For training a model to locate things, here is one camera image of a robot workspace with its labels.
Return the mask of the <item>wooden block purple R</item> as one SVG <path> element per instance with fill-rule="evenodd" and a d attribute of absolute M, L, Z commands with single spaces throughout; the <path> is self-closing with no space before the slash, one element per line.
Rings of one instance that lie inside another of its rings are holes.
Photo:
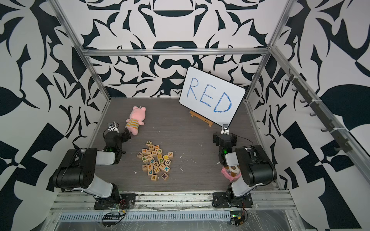
<path fill-rule="evenodd" d="M 168 175 L 167 173 L 163 173 L 163 174 L 162 174 L 162 176 L 161 176 L 161 178 L 162 178 L 164 181 L 166 181 L 166 180 L 168 180 L 169 175 Z"/>

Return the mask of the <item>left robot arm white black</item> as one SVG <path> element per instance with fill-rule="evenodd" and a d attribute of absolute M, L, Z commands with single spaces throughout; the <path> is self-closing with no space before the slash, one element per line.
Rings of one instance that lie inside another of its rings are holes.
<path fill-rule="evenodd" d="M 131 139 L 131 135 L 127 128 L 123 132 L 112 129 L 103 138 L 106 146 L 102 151 L 96 148 L 68 150 L 53 174 L 54 187 L 64 192 L 80 190 L 97 200 L 118 203 L 120 195 L 117 186 L 99 178 L 95 170 L 97 166 L 117 165 L 125 153 L 122 144 Z"/>

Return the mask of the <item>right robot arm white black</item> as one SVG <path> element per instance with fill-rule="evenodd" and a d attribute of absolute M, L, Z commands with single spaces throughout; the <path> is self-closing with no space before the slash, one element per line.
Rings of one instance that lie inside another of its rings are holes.
<path fill-rule="evenodd" d="M 229 185 L 226 195 L 232 200 L 242 199 L 259 186 L 277 179 L 277 171 L 261 145 L 236 148 L 237 136 L 230 133 L 213 134 L 219 147 L 219 162 L 226 167 L 238 167 L 240 176 Z"/>

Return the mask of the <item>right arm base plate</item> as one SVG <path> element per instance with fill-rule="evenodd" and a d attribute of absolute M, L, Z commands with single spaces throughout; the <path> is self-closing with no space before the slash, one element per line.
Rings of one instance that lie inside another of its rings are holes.
<path fill-rule="evenodd" d="M 251 195 L 235 197 L 227 193 L 213 193 L 212 206 L 214 208 L 252 208 Z"/>

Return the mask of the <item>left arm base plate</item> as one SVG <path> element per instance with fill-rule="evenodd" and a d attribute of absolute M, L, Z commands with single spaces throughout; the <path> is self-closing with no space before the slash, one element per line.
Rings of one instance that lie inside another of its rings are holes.
<path fill-rule="evenodd" d="M 109 198 L 96 198 L 94 210 L 128 209 L 135 205 L 135 193 L 121 193 L 119 196 Z"/>

